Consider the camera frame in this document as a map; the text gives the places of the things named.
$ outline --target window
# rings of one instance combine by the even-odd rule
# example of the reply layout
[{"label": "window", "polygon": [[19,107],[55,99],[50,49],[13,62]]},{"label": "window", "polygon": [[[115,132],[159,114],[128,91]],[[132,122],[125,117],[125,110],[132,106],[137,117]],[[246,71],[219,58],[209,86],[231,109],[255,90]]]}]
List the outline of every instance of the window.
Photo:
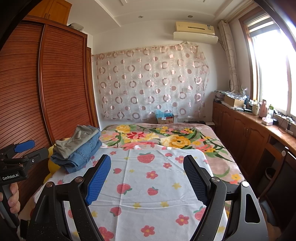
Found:
[{"label": "window", "polygon": [[261,8],[240,18],[251,69],[251,97],[296,118],[296,51]]}]

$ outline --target bed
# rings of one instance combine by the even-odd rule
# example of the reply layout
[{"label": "bed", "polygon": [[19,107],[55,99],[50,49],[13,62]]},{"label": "bed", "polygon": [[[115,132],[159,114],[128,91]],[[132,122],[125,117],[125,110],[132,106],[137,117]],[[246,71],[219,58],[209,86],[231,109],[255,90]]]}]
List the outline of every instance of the bed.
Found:
[{"label": "bed", "polygon": [[[106,182],[90,206],[105,241],[191,238],[205,206],[193,190],[184,188],[190,187],[183,170],[183,158],[188,154],[211,175],[234,184],[243,180],[229,152],[205,125],[113,125],[102,131],[100,140],[103,147],[82,170],[66,174],[60,169],[49,181],[70,182],[95,165],[102,154],[111,157]],[[34,202],[41,190],[34,195]],[[28,203],[31,209],[34,202]],[[226,203],[215,240],[223,237],[229,207]],[[72,238],[79,240],[68,202],[65,211]]]}]

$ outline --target air conditioner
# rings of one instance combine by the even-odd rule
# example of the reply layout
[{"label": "air conditioner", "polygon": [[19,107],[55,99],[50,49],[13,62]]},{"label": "air conditioner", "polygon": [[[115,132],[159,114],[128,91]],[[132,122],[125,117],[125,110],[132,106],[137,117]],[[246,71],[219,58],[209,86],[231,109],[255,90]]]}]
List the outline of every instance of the air conditioner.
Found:
[{"label": "air conditioner", "polygon": [[201,23],[176,22],[174,40],[216,44],[218,37],[215,36],[213,26]]}]

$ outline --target curtain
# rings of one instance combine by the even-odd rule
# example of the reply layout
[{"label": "curtain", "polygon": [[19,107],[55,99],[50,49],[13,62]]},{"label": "curtain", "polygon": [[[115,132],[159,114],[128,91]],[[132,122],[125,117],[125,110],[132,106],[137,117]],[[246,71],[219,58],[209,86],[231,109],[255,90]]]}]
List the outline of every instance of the curtain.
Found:
[{"label": "curtain", "polygon": [[196,45],[135,48],[94,56],[106,119],[147,120],[156,110],[198,118],[209,67]]},{"label": "curtain", "polygon": [[229,72],[230,72],[230,90],[239,91],[239,80],[237,78],[237,57],[235,53],[234,42],[231,34],[229,24],[221,20],[218,24],[224,50],[226,52]]}]

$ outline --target gray folded clothing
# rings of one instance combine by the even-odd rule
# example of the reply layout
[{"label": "gray folded clothing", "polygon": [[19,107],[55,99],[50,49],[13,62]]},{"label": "gray folded clothing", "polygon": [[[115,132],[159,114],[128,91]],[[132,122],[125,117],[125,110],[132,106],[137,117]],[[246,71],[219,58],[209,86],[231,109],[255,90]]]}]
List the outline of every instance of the gray folded clothing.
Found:
[{"label": "gray folded clothing", "polygon": [[56,141],[54,151],[67,159],[74,151],[88,142],[95,134],[99,132],[98,128],[93,126],[77,125],[74,135],[66,141]]}]

